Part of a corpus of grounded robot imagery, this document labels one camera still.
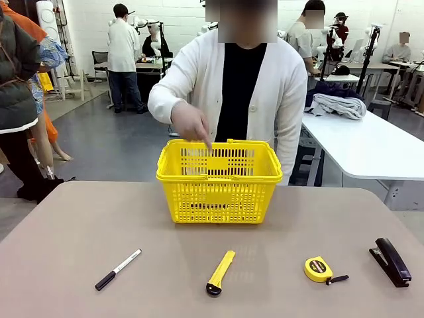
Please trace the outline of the person's right hand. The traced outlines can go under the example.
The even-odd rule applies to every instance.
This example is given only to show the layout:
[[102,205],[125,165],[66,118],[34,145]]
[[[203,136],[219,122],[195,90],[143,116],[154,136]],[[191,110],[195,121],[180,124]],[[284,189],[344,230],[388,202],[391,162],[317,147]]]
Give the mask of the person's right hand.
[[177,102],[171,112],[176,132],[187,141],[201,141],[211,150],[209,123],[203,112],[186,101]]

